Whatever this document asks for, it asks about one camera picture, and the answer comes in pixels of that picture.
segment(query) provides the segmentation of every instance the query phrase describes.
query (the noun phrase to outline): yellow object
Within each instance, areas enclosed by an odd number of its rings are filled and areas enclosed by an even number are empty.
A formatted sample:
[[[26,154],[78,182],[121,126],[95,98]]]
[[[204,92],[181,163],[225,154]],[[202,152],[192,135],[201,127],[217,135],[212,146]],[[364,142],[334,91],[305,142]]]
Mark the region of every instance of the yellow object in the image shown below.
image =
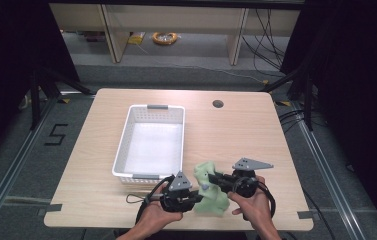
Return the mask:
[[[63,98],[63,99],[60,99],[59,101],[58,101],[59,103],[69,103],[70,102],[70,99],[69,98]]]
[[[129,44],[141,44],[144,38],[145,32],[134,32],[128,39]]]
[[[274,103],[275,103],[275,106],[286,106],[286,107],[291,106],[291,102],[289,102],[289,101],[278,101],[278,102],[274,102]]]
[[[160,45],[171,45],[178,39],[176,33],[160,33],[156,32],[153,34],[153,41]]]

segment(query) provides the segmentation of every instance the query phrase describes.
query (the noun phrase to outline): basket handle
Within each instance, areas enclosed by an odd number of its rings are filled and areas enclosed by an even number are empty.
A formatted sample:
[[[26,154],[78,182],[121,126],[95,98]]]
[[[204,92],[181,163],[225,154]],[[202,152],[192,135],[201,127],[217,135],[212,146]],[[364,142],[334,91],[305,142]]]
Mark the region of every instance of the basket handle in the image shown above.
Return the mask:
[[[159,175],[146,175],[146,174],[134,174],[133,179],[148,179],[148,180],[160,180]]]
[[[169,105],[154,105],[154,104],[151,104],[151,105],[147,105],[147,109],[163,109],[163,110],[167,110],[167,109],[169,109]]]

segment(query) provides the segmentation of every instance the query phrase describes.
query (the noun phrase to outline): wooden table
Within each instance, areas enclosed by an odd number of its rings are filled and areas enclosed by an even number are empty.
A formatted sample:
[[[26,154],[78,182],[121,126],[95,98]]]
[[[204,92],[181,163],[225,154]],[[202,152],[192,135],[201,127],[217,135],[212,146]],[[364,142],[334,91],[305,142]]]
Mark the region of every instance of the wooden table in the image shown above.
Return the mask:
[[[213,106],[221,100],[222,108]],[[140,204],[126,203],[127,187],[112,175],[128,109],[133,104],[180,105],[186,109],[183,171],[198,189],[194,166],[214,161],[216,170],[232,173],[241,157],[274,164],[256,171],[276,199],[273,218],[278,230],[307,231],[312,219],[299,219],[308,211],[296,170],[272,99],[267,93],[101,89],[91,106],[51,204],[60,211],[47,212],[50,227],[131,228]],[[231,211],[223,217],[184,213],[182,221],[166,229],[252,230],[249,222]]]

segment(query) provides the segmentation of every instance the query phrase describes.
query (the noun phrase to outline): green cloth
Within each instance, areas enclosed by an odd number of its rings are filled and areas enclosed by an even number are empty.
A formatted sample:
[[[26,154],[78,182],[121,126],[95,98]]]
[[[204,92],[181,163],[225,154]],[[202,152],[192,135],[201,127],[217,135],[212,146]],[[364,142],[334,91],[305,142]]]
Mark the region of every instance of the green cloth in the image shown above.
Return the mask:
[[[229,207],[229,199],[226,193],[220,190],[219,186],[209,182],[208,174],[214,173],[215,166],[212,161],[195,166],[194,177],[200,186],[199,194],[203,196],[203,199],[195,204],[194,211],[222,216]]]

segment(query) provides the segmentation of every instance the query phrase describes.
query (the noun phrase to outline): cable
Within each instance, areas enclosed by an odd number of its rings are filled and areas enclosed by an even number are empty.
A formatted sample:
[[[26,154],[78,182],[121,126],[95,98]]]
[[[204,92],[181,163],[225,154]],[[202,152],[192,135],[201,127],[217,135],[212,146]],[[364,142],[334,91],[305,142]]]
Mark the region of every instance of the cable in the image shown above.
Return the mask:
[[[147,52],[145,49],[143,49],[139,44],[135,44],[135,45],[138,46],[138,48],[141,49],[141,51],[143,51],[145,54],[151,56],[151,54],[149,52]],[[257,81],[257,82],[259,82],[263,85],[265,84],[262,80],[254,78],[252,76],[234,74],[234,73],[227,72],[225,70],[210,69],[210,68],[205,68],[205,67],[200,67],[200,66],[184,66],[184,65],[174,64],[174,63],[160,62],[160,61],[157,61],[155,59],[153,59],[153,61],[156,62],[156,63],[159,63],[159,64],[170,65],[170,66],[175,66],[175,67],[179,67],[179,68],[200,68],[200,69],[209,70],[209,71],[222,72],[222,73],[234,76],[234,77],[250,78],[250,79],[253,79],[254,81]]]
[[[262,36],[262,39],[259,41],[259,44],[261,44],[263,47],[264,45],[262,44],[262,40],[263,38],[266,36],[267,40],[269,41],[269,43],[271,44],[272,48],[273,48],[273,51],[269,50],[270,52],[274,53],[275,54],[275,57],[279,63],[279,65],[282,64],[282,60],[280,59],[280,56],[283,56],[284,52],[282,50],[280,50],[279,48],[276,47],[275,45],[275,42],[273,41],[273,34],[272,34],[272,25],[270,23],[270,19],[271,19],[271,14],[272,14],[272,10],[271,9],[268,9],[267,10],[267,13],[268,13],[268,17],[267,17],[267,23],[266,23],[266,27],[265,25],[263,24],[260,16],[259,16],[259,12],[258,12],[258,9],[256,9],[256,15],[257,15],[257,19],[259,20],[260,22],[260,25],[262,26],[262,29],[263,29],[263,36]]]
[[[326,221],[325,217],[323,216],[323,214],[322,214],[320,208],[318,207],[318,205],[313,201],[312,197],[310,197],[310,195],[309,195],[309,193],[307,193],[306,189],[304,189],[303,187],[301,187],[301,189],[303,190],[304,195],[306,195],[306,197],[310,200],[310,202],[316,208],[316,211],[318,211],[319,216],[322,218],[323,222],[325,223],[326,228],[328,229],[329,234],[331,235],[331,239],[335,239],[334,232],[329,227],[329,224]]]
[[[287,125],[288,123],[292,123],[292,122],[298,122],[298,121],[301,121],[301,120],[303,120],[303,119],[293,119],[293,120],[281,123],[281,126]]]
[[[153,196],[153,194],[157,191],[157,189],[165,182],[169,182],[170,180],[172,180],[174,178],[174,176],[169,176],[169,177],[165,177],[163,178],[154,188],[153,190],[151,190],[151,192],[149,194],[147,194],[147,196],[142,200],[142,204],[141,206],[139,207],[139,210],[138,210],[138,214],[136,216],[136,219],[135,219],[135,224],[138,223],[139,219],[141,218],[141,215],[142,215],[142,212],[144,211],[144,209],[148,206],[148,204],[150,204],[150,200],[151,200],[151,197]]]
[[[315,121],[312,121],[312,123],[314,123],[314,124],[316,124],[316,125],[318,125],[318,126],[321,126],[321,127],[325,127],[325,128],[328,127],[327,124],[321,124],[321,123],[317,123],[317,122],[315,122]]]
[[[81,240],[84,240],[84,239],[85,239],[85,235],[86,235],[86,228],[84,228],[84,229],[82,230]]]
[[[292,232],[287,232],[287,234],[290,235],[290,237],[292,237],[294,240],[297,240],[297,238],[294,236]]]
[[[130,201],[129,201],[129,197],[131,197],[131,196],[132,196],[132,197],[139,198],[140,200],[130,202]],[[126,202],[127,202],[127,203],[130,203],[130,204],[132,204],[132,203],[139,203],[139,202],[142,202],[142,201],[144,201],[144,198],[143,198],[143,197],[140,197],[140,196],[137,196],[137,195],[135,195],[135,194],[128,194],[128,195],[126,196]]]
[[[294,110],[294,111],[286,112],[286,113],[278,116],[278,118],[279,118],[279,121],[282,122],[286,118],[297,115],[297,114],[302,113],[302,112],[304,112],[304,110]]]
[[[263,74],[263,75],[268,75],[268,76],[272,76],[272,77],[284,77],[284,76],[279,76],[279,75],[274,75],[274,74],[269,74],[269,73],[265,73],[265,72],[262,72],[260,71],[257,66],[256,66],[256,56],[260,57],[262,60],[264,60],[265,62],[267,62],[269,65],[271,65],[272,67],[278,69],[278,66],[272,62],[271,60],[269,60],[268,58],[266,58],[265,56],[261,55],[259,52],[257,52],[257,48],[256,50],[247,42],[247,40],[244,38],[244,36],[242,37],[242,39],[244,40],[245,44],[247,45],[247,47],[250,49],[250,51],[253,53],[253,65],[254,65],[254,69],[256,69],[257,72]]]
[[[286,129],[284,131],[284,134],[286,134],[291,128],[293,128],[296,124],[298,124],[299,122],[301,122],[303,120],[304,120],[304,118],[292,120],[292,121],[295,121],[295,123],[293,123],[291,126],[289,126],[288,129]]]

